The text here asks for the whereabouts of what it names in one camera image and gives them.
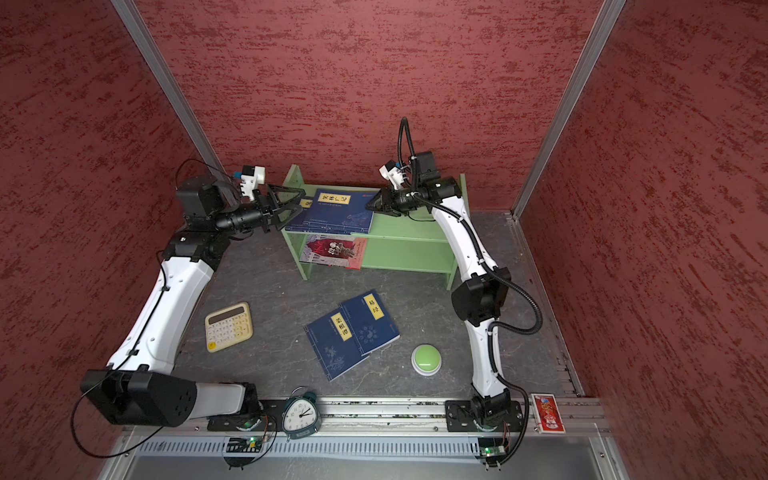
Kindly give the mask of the left aluminium corner post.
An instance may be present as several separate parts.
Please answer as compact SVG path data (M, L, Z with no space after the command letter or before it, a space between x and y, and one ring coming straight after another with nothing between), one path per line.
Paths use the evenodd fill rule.
M214 175L224 178L225 169L221 161L153 39L136 3L129 0L111 0L110 3L186 130L197 153Z

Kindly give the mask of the right aluminium corner post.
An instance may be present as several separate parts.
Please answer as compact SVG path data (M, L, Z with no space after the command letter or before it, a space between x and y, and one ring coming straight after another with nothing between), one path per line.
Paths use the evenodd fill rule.
M515 201L511 215L515 222L522 219L534 190L567 126L567 123L586 87L600 55L626 5L625 0L605 0L579 55L576 65L561 96L554 117L542 140L522 190Z

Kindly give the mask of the red card pack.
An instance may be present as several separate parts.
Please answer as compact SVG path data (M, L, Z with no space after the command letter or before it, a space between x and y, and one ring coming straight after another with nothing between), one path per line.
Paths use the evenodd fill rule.
M566 433L564 421L553 394L533 393L531 402L540 434L560 435Z

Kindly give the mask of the left circuit board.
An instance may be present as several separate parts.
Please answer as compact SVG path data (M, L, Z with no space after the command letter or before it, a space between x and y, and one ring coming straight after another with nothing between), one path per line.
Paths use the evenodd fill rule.
M263 442L254 437L230 438L225 446L223 459L229 469L243 469L257 460L262 445Z

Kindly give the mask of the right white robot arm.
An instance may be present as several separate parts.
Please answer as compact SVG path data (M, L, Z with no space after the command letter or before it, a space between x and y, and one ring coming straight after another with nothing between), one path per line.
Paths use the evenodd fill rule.
M477 427L491 431L514 411L510 388L502 374L498 334L492 323L499 319L507 294L500 281L509 272L497 267L473 227L462 192L452 179L436 180L419 189L385 187L366 208L393 217L425 207L442 229L457 261L461 283L451 293L456 315L465 324L472 357L470 415Z

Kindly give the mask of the pink illustrated book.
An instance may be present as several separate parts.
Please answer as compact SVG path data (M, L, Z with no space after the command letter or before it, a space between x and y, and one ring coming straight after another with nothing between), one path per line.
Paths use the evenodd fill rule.
M300 261L360 270L366 247L367 239L362 237L310 235Z

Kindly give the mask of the teal alarm clock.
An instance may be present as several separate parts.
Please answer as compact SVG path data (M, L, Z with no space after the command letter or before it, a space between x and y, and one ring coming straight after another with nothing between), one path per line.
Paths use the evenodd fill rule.
M317 407L317 395L307 391L290 397L282 414L282 431L289 440L299 440L319 431L321 415Z

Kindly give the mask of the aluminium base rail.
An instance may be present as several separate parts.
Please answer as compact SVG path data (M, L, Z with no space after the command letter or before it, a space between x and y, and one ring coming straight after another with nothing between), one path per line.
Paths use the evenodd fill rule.
M289 440L282 431L285 404L284 399L264 401L262 422L249 430L237 429L232 420L205 419L189 420L180 427L159 433L149 427L128 428L117 443L119 456L105 464L100 476L103 479L126 479L133 464L142 457L223 459L230 438L249 437L263 442L257 460L292 457L373 461L417 459L470 465L482 465L478 458L477 439L480 437L507 439L508 453L518 438L526 442L556 440L586 447L600 479L626 479L629 476L601 402L595 398L557 399L566 428L566 433L560 435L540 434L534 410L525 414L520 404L514 404L514 411L504 423L485 431L471 418L466 401L320 397L317 399L321 415L319 431L303 439Z

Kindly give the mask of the green wooden shelf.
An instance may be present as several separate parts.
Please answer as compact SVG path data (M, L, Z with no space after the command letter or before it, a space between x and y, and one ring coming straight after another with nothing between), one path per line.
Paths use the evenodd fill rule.
M283 186L301 188L308 196L314 196L318 189L378 191L369 187L306 183L297 164L288 170ZM309 233L283 230L282 234L302 279L309 280L313 267L320 266L300 261ZM417 222L407 217L374 214L369 234L357 236L368 239L362 260L363 269L443 274L447 290L452 288L457 278L457 261L444 232L435 222Z

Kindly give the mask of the green push button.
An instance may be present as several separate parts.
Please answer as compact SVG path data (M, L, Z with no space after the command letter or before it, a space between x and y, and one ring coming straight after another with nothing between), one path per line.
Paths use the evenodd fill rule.
M430 344L418 345L411 354L413 369L421 376L436 375L442 366L442 356L439 350Z

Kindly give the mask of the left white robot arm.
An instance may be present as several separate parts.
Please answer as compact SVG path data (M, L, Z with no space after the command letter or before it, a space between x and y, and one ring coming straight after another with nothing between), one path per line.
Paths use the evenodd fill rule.
M152 293L119 349L103 369L86 372L84 398L113 425L177 427L190 419L249 421L263 410L251 383L204 383L173 376L180 342L203 290L232 238L256 229L281 230L298 216L300 188L267 186L229 206L226 185L212 177L176 190L183 227L161 253Z

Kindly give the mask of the circuit board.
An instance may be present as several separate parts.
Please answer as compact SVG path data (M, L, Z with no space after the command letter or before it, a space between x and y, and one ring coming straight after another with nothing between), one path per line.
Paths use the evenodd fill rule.
M257 460L262 445L263 442L254 437L230 438L225 446L223 459L229 469L243 469Z
M502 437L480 437L478 458L487 469L499 468L508 454L509 441Z

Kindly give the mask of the aluminium corner post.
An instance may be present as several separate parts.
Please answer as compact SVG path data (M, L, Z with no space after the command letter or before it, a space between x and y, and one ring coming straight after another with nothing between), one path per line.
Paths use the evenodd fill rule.
M110 3L186 130L197 153L214 175L224 178L225 169L221 161L153 39L136 3L129 0L111 0Z
M576 65L561 96L554 117L542 140L522 190L515 201L511 215L515 222L522 219L534 190L567 126L567 123L586 87L600 55L626 5L625 0L605 0L579 55Z

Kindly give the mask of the cream calculator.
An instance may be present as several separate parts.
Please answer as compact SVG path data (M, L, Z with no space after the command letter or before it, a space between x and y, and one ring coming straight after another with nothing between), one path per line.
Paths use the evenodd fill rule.
M205 317L206 349L209 353L242 343L252 335L253 325L247 302L237 303Z

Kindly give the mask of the blue book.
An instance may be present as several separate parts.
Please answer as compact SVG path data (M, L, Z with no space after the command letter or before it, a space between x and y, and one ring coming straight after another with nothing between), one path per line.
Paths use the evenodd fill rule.
M399 329L376 290L342 302L340 309L363 356L400 338Z
M368 358L341 309L304 327L310 345L329 381L333 381Z
M308 208L303 208L302 211L284 227L284 232L309 232L310 225L307 221Z
M308 209L305 222L311 231L342 235L368 234L373 212L367 203L372 191L341 191L318 189Z

